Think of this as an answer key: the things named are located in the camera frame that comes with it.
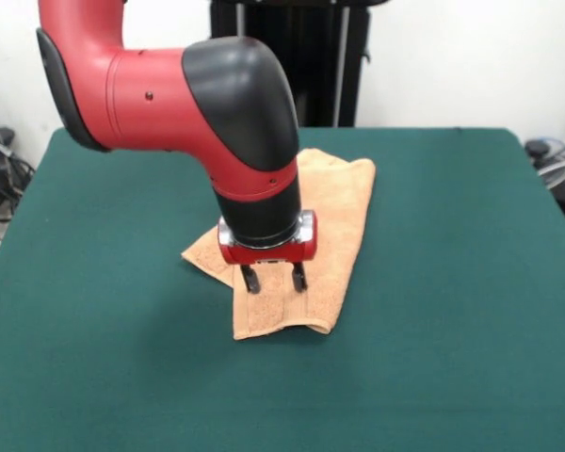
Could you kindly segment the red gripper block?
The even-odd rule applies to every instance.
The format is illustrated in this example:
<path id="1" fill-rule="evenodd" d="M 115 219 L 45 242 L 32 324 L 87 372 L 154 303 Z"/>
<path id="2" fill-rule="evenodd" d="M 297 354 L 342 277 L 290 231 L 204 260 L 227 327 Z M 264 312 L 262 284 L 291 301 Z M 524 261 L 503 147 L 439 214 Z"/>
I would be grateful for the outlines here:
<path id="1" fill-rule="evenodd" d="M 261 263 L 287 262 L 293 264 L 292 282 L 298 293 L 307 288 L 307 279 L 302 262 L 313 260 L 317 251 L 318 222 L 315 210 L 302 210 L 291 237 L 272 247 L 251 248 L 241 245 L 232 230 L 220 218 L 217 226 L 218 247 L 224 261 L 241 267 L 241 274 L 250 294 L 259 294 L 261 285 L 255 270 L 250 266 Z"/>

